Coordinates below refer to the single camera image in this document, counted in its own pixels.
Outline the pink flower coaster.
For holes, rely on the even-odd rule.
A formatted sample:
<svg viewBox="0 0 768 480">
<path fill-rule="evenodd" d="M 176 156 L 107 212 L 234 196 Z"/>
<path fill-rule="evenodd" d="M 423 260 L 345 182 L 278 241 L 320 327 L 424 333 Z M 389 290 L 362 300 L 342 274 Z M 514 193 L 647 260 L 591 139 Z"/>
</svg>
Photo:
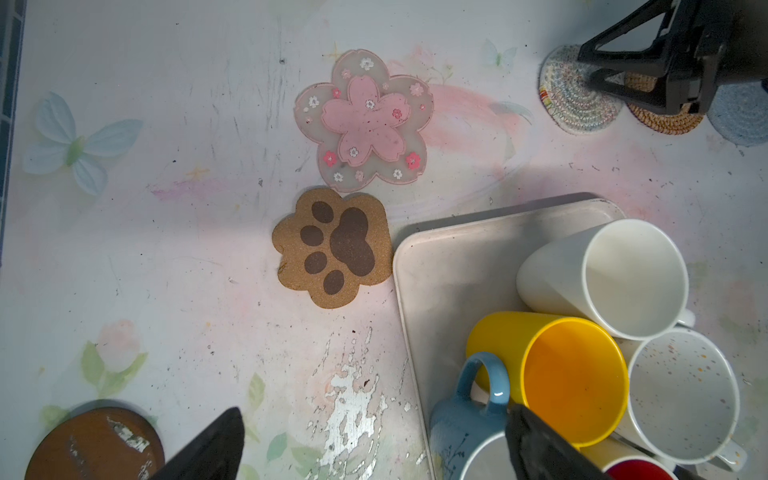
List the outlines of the pink flower coaster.
<svg viewBox="0 0 768 480">
<path fill-rule="evenodd" d="M 418 180 L 428 164 L 422 131 L 434 107 L 425 82 L 392 75 L 381 58 L 358 49 L 337 59 L 330 81 L 299 94 L 294 117 L 317 145 L 327 186 L 353 193 L 376 179 L 394 185 Z"/>
</svg>

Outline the light blue round coaster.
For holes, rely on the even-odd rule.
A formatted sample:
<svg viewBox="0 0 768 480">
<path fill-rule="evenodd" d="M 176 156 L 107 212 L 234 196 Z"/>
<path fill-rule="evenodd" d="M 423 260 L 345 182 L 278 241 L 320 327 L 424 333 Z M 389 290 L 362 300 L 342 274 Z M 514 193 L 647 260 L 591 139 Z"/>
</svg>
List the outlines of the light blue round coaster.
<svg viewBox="0 0 768 480">
<path fill-rule="evenodd" d="M 729 142 L 753 147 L 767 142 L 767 83 L 765 81 L 720 86 L 707 117 Z"/>
</svg>

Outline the cork paw print coaster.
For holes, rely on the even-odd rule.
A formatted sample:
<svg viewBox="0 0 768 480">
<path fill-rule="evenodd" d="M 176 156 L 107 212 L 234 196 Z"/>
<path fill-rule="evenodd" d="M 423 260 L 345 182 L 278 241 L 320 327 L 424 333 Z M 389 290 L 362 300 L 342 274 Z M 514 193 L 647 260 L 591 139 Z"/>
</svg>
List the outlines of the cork paw print coaster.
<svg viewBox="0 0 768 480">
<path fill-rule="evenodd" d="M 386 210 L 369 194 L 343 197 L 331 188 L 304 192 L 293 214 L 276 225 L 272 243 L 281 254 L 280 283 L 307 292 L 320 308 L 345 306 L 362 286 L 392 275 Z"/>
</svg>

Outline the woven rattan round coaster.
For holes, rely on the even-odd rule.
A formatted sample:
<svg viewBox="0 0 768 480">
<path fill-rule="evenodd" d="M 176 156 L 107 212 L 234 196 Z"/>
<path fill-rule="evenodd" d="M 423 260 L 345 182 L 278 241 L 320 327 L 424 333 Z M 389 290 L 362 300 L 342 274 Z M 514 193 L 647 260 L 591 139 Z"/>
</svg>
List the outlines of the woven rattan round coaster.
<svg viewBox="0 0 768 480">
<path fill-rule="evenodd" d="M 642 92 L 652 91 L 657 81 L 655 77 L 637 73 L 627 73 L 624 77 L 625 86 Z M 694 130 L 704 119 L 703 114 L 691 114 L 688 104 L 684 105 L 681 112 L 676 115 L 659 115 L 634 104 L 628 104 L 628 108 L 639 122 L 666 135 L 686 134 Z"/>
</svg>

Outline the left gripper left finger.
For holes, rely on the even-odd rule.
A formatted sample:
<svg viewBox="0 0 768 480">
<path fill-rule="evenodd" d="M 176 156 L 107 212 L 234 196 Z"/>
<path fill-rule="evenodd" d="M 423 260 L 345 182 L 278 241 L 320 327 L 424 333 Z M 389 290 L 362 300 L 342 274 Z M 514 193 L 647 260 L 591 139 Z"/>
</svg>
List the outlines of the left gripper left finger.
<svg viewBox="0 0 768 480">
<path fill-rule="evenodd" d="M 224 411 L 179 451 L 151 480 L 235 480 L 244 450 L 245 428 L 241 411 Z"/>
</svg>

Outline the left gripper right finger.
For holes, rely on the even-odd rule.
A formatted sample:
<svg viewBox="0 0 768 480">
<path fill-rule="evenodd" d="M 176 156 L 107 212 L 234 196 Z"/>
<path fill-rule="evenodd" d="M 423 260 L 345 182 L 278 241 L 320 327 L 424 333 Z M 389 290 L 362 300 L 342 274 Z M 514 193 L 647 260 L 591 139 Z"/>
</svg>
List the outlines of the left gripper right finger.
<svg viewBox="0 0 768 480">
<path fill-rule="evenodd" d="M 517 479 L 609 479 L 524 405 L 515 404 L 509 409 L 505 437 Z"/>
</svg>

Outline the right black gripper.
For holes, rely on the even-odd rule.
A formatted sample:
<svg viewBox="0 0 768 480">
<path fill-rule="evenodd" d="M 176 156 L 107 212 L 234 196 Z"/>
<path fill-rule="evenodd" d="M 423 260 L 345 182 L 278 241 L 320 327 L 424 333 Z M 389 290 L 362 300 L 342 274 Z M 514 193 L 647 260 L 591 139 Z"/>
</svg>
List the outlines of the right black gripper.
<svg viewBox="0 0 768 480">
<path fill-rule="evenodd" d="M 639 49 L 605 46 L 661 16 Z M 587 86 L 648 111 L 707 112 L 718 88 L 767 81 L 765 1 L 647 1 L 585 42 L 577 60 L 593 66 L 668 66 L 665 78 L 598 69 Z"/>
</svg>

